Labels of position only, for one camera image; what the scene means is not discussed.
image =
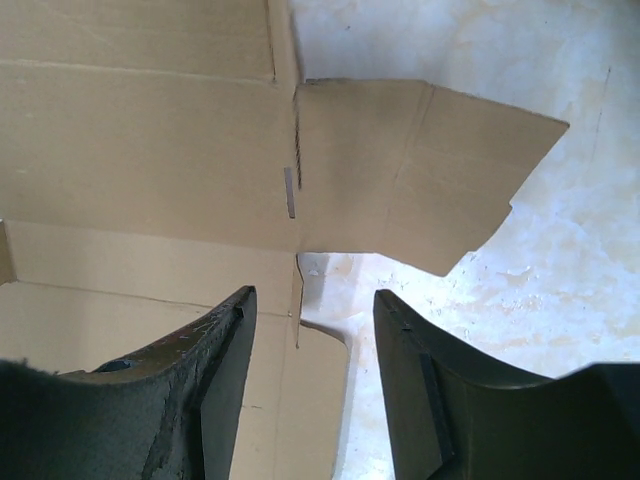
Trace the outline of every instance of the marble surface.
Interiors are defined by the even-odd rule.
[[[336,479],[391,479],[373,292],[520,367],[640,361],[640,2],[292,0],[307,78],[419,78],[571,123],[446,278],[306,254],[303,317],[351,347]]]

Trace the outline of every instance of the cardboard box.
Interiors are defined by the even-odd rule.
[[[302,83],[291,31],[285,0],[0,5],[0,354],[90,369],[255,285],[239,479],[333,469],[347,352],[298,329],[296,253],[444,275],[567,128],[420,81]]]

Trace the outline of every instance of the brown cardboard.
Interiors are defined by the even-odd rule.
[[[286,0],[0,3],[0,355],[90,369],[256,285],[240,480],[336,456],[346,351],[300,328],[296,253],[444,275],[567,128],[419,81],[302,84],[292,25]]]

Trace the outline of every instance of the stained white surface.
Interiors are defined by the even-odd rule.
[[[446,278],[376,255],[303,258],[304,318],[352,346],[335,478],[393,478],[378,288],[538,373],[640,360],[640,2],[292,1],[308,78],[420,78],[571,123]]]

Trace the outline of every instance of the black plastic part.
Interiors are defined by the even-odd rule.
[[[640,365],[535,375],[390,291],[374,320],[397,480],[640,479]]]
[[[255,325],[244,287],[92,373],[0,361],[0,478],[228,478]]]

